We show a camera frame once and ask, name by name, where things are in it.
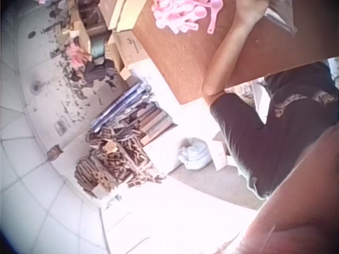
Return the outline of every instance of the dark pants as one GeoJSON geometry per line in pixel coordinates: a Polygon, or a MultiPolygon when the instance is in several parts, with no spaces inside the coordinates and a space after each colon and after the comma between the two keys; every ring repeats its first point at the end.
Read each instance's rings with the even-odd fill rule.
{"type": "Polygon", "coordinates": [[[272,96],[279,88],[288,85],[295,85],[298,81],[303,81],[315,75],[322,75],[332,79],[329,66],[323,62],[315,62],[309,65],[279,72],[265,77],[265,84],[262,84],[268,94],[272,96]]]}

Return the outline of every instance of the white wall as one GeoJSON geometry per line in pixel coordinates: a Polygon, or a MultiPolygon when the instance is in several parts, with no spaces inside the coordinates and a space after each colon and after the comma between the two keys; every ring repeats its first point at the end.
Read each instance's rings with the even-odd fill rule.
{"type": "Polygon", "coordinates": [[[99,209],[47,162],[30,128],[16,26],[12,6],[1,19],[1,231],[18,253],[107,254],[99,209]]]}

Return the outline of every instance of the cardboard box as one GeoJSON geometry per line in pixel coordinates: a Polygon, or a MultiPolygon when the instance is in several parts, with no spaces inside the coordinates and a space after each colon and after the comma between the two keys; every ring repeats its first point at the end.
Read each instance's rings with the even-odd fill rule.
{"type": "Polygon", "coordinates": [[[227,146],[222,133],[219,132],[211,141],[206,142],[216,170],[228,165],[227,146]]]}
{"type": "Polygon", "coordinates": [[[100,0],[99,9],[108,30],[116,29],[120,13],[126,0],[100,0]]]}
{"type": "Polygon", "coordinates": [[[137,63],[148,59],[148,54],[132,31],[114,33],[120,56],[125,66],[130,69],[137,63]]]}
{"type": "Polygon", "coordinates": [[[69,36],[71,38],[75,38],[79,36],[80,23],[82,23],[80,19],[80,14],[78,10],[72,10],[70,12],[70,22],[69,22],[69,36]]]}
{"type": "Polygon", "coordinates": [[[87,34],[83,22],[80,19],[80,14],[78,10],[71,11],[69,36],[70,38],[75,38],[79,36],[80,47],[87,53],[91,53],[91,40],[87,34]]]}
{"type": "Polygon", "coordinates": [[[77,4],[75,0],[68,0],[68,11],[77,9],[77,4]]]}
{"type": "Polygon", "coordinates": [[[100,0],[99,9],[108,30],[125,31],[134,27],[146,0],[100,0]]]}
{"type": "Polygon", "coordinates": [[[114,36],[111,35],[108,42],[107,42],[108,50],[112,56],[112,60],[115,64],[115,68],[118,72],[121,72],[124,69],[124,64],[121,59],[117,44],[115,43],[114,36]]]}
{"type": "Polygon", "coordinates": [[[127,85],[129,87],[132,87],[139,82],[139,78],[133,76],[127,67],[124,67],[121,70],[120,75],[123,78],[123,80],[127,82],[127,85]]]}
{"type": "Polygon", "coordinates": [[[146,0],[125,1],[118,21],[117,32],[131,30],[134,27],[145,3],[146,0]]]}

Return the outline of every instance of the person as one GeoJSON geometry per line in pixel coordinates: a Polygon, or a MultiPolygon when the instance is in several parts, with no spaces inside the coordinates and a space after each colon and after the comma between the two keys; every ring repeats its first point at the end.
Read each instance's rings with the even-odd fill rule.
{"type": "MultiPolygon", "coordinates": [[[[74,40],[74,44],[79,47],[78,41],[74,40]]],[[[105,77],[110,77],[114,79],[118,71],[115,69],[114,61],[112,60],[112,55],[108,49],[107,42],[104,44],[105,55],[104,61],[102,64],[96,64],[92,61],[92,56],[86,52],[77,50],[75,56],[73,57],[77,61],[78,58],[81,58],[81,62],[84,63],[84,70],[73,70],[71,80],[79,81],[83,78],[87,84],[92,84],[95,80],[103,80],[105,77]]]]}
{"type": "Polygon", "coordinates": [[[328,128],[224,254],[339,253],[339,124],[328,128]]]}
{"type": "Polygon", "coordinates": [[[338,89],[322,62],[265,78],[267,122],[236,94],[225,93],[244,43],[269,0],[236,0],[236,14],[207,69],[203,97],[230,154],[259,198],[267,199],[320,135],[338,122],[338,89]]]}

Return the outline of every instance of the pink measuring spoon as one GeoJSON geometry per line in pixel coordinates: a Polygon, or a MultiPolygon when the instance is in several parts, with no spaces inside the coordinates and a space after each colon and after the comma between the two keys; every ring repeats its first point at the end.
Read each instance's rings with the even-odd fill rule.
{"type": "MultiPolygon", "coordinates": [[[[204,17],[207,16],[207,10],[206,8],[202,7],[202,6],[196,6],[194,8],[194,10],[192,11],[192,13],[187,14],[185,17],[188,17],[188,20],[191,23],[193,23],[194,21],[197,21],[199,19],[203,19],[204,17]]],[[[179,27],[180,31],[182,32],[187,32],[188,29],[191,30],[197,30],[199,28],[198,24],[196,24],[195,26],[190,26],[188,25],[187,22],[185,22],[181,27],[179,27]]]]}
{"type": "Polygon", "coordinates": [[[207,33],[213,34],[216,29],[217,16],[224,3],[222,0],[211,0],[211,22],[207,28],[207,33]]]}

